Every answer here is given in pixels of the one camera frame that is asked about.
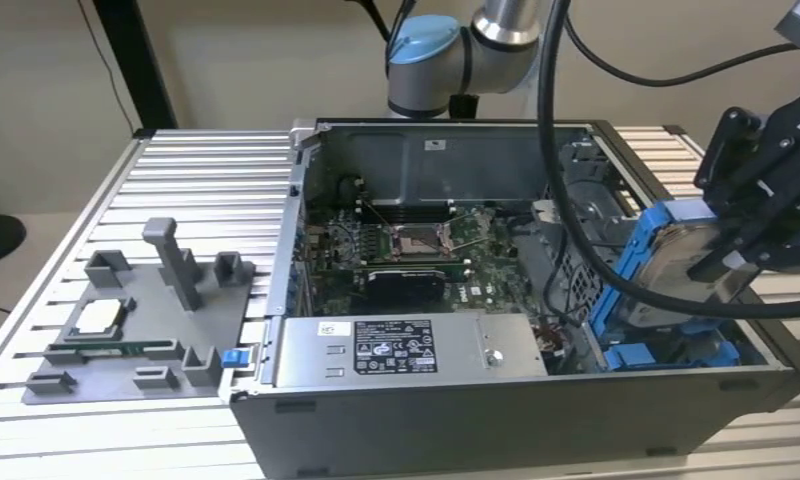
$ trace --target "blue drive bracket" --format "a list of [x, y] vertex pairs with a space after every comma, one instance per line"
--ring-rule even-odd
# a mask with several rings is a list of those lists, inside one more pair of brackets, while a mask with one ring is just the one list
[[731, 342], [723, 341], [717, 352], [707, 358], [687, 363], [658, 363], [645, 343], [613, 345], [605, 352], [610, 371], [677, 370], [699, 367], [734, 367], [739, 364], [741, 354]]
[[[629, 240], [629, 246], [617, 263], [617, 273], [623, 278], [631, 280], [641, 267], [653, 258], [655, 234], [671, 223], [673, 216], [663, 202], [643, 211], [635, 225], [635, 231], [631, 234], [631, 239]], [[602, 338], [607, 332], [609, 320], [614, 314], [614, 308], [621, 297], [622, 293], [619, 290], [615, 290], [610, 286], [605, 287], [602, 297], [599, 297], [599, 301], [590, 314], [590, 327], [597, 338]]]

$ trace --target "green circuit board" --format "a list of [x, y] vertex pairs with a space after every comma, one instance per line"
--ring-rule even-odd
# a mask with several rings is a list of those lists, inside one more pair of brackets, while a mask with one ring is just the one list
[[[440, 223], [362, 224], [340, 212], [310, 228], [315, 315], [387, 313], [526, 313], [542, 308], [496, 209], [456, 207]], [[374, 311], [368, 281], [379, 272], [439, 275], [439, 301]]]

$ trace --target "power supply label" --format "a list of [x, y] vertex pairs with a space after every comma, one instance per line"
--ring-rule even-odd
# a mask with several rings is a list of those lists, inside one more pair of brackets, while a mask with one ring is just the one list
[[359, 375], [439, 371], [430, 320], [355, 323], [355, 370]]

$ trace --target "gray 3d-printed holder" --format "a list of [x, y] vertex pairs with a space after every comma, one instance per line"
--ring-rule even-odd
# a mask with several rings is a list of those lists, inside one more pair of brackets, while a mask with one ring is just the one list
[[[24, 403], [215, 396], [222, 352], [238, 346], [255, 266], [238, 252], [196, 263], [175, 240], [178, 224], [152, 218], [143, 238], [163, 265], [131, 265], [119, 250], [95, 252], [91, 285], [75, 305], [44, 366], [28, 382]], [[85, 306], [117, 299], [113, 324], [81, 332]]]

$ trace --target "aluminum extrusion table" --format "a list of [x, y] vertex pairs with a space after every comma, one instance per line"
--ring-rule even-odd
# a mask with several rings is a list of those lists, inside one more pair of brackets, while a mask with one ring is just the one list
[[[699, 195], [691, 179], [702, 150], [690, 138], [662, 127], [618, 130], [670, 192]], [[220, 398], [27, 406], [21, 396], [41, 363], [35, 353], [56, 339], [85, 289], [83, 265], [95, 250], [121, 249], [131, 262], [155, 261], [141, 240], [150, 217], [178, 219], [179, 242], [200, 261], [238, 250], [255, 262], [240, 343], [260, 341], [290, 153], [286, 131], [159, 131], [131, 143], [0, 329], [0, 479], [263, 478]], [[800, 276], [766, 274], [754, 288], [767, 302], [800, 299]], [[800, 320], [787, 326], [800, 340]], [[228, 370], [222, 398], [238, 381]], [[777, 413], [739, 418], [687, 458], [418, 478], [577, 473], [606, 479], [800, 479], [800, 396]]]

